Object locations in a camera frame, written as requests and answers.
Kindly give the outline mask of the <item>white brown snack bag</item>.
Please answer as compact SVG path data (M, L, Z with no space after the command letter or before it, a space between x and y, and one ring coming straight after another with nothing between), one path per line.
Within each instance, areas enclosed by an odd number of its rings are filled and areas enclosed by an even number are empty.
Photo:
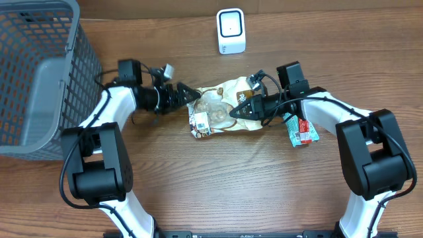
M246 77L196 90L200 93L200 98L187 104L190 131L195 138L222 132L262 129L259 121L233 118L229 114L235 107L254 96Z

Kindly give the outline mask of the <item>teal wet wipes pack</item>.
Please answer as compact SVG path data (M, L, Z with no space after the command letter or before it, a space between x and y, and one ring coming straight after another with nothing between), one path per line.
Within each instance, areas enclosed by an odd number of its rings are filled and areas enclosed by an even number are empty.
M284 114L283 119L284 119L285 125L287 126L288 135L289 135L289 139L291 141L292 146L296 147L298 145L306 145L306 144L301 144L300 142L298 117L296 115L286 113ZM309 122L309 127L310 127L310 135L313 140L311 143L313 143L314 141L319 141L320 137L314 125L311 122Z

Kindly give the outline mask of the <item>red white snack bar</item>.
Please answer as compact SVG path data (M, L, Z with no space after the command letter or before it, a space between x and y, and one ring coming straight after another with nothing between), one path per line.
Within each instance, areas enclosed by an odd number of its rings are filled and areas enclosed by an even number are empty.
M306 120L302 120L300 118L298 118L298 122L299 122L299 138L300 138L301 144L311 143L313 140L310 135L309 122Z

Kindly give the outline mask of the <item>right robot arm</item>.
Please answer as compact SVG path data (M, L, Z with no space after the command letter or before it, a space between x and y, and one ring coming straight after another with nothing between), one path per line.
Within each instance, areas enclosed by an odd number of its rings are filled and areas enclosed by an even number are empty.
M389 201L409 194L417 172L395 115L356 108L322 87L309 86L298 61L277 67L275 95L255 95L229 114L260 121L291 114L336 136L342 173L350 188L346 211L331 237L396 237L377 229Z

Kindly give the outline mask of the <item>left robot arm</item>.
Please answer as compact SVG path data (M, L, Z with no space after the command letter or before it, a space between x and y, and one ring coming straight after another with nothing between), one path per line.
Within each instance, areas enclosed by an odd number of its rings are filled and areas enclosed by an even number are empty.
M201 97L184 83L172 85L173 67L150 68L121 59L110 83L94 82L101 99L77 127L61 134L65 156L59 176L63 201L79 210L102 210L120 230L117 237L164 237L155 218L133 192L132 164L122 137L126 120L136 110L168 114Z

